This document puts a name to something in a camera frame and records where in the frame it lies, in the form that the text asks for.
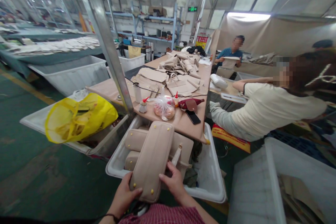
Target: green floor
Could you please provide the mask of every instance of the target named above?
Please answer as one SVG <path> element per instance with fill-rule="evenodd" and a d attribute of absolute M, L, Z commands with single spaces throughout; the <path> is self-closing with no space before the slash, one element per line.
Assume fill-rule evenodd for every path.
<path fill-rule="evenodd" d="M 17 73 L 2 71 L 28 84 Z M 45 80 L 34 87 L 51 99 L 63 96 Z M 107 176 L 106 163 L 91 159 L 65 145 L 47 141 L 37 131 L 19 123 L 20 119 L 47 104 L 0 74 L 0 211 L 3 216 L 20 216 L 45 221 L 70 218 L 95 218 L 110 206 L 120 179 Z M 233 166 L 248 154 L 230 145 L 219 159 L 230 199 Z M 172 195 L 163 191 L 160 202 L 174 206 Z M 219 223 L 227 216 L 202 200 L 200 204 Z"/>

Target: hand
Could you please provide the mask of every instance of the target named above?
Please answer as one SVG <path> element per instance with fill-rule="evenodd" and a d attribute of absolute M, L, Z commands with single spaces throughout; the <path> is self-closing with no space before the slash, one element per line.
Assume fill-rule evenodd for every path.
<path fill-rule="evenodd" d="M 142 193 L 142 188 L 135 189 L 134 191 L 130 190 L 129 183 L 132 174 L 133 172 L 129 172 L 123 177 L 115 192 L 112 205 L 107 212 L 108 214 L 115 215 L 118 219 L 127 211 L 132 201 Z"/>
<path fill-rule="evenodd" d="M 169 178 L 164 174 L 159 174 L 159 178 L 167 185 L 176 201 L 180 203 L 185 196 L 188 196 L 188 193 L 183 186 L 181 173 L 170 161 L 168 161 L 167 167 L 172 172 L 172 177 Z"/>

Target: red plaid clothing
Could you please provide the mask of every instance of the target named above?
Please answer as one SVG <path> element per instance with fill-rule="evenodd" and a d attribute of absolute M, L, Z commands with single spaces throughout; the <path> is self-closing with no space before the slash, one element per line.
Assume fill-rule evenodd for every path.
<path fill-rule="evenodd" d="M 120 224 L 205 224 L 196 207 L 169 207 L 161 204 L 151 205 L 142 216 L 133 214 L 122 219 Z"/>

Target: ceiling light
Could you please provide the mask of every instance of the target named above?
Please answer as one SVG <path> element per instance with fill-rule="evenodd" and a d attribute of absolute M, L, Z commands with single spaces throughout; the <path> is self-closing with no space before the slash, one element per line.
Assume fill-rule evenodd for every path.
<path fill-rule="evenodd" d="M 240 12 L 229 12 L 228 16 L 241 17 L 243 21 L 261 21 L 267 20 L 271 17 L 268 14 L 255 14 L 255 13 L 240 13 Z"/>

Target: cardboard box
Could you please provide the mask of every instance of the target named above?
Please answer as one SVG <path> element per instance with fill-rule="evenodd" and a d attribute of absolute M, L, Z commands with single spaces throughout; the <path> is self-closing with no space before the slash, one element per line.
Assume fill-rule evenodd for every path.
<path fill-rule="evenodd" d="M 163 7 L 150 6 L 149 9 L 148 9 L 148 13 L 150 15 L 153 15 L 154 9 L 158 9 L 160 11 L 160 16 L 164 16 L 164 17 L 167 16 L 167 10 Z"/>

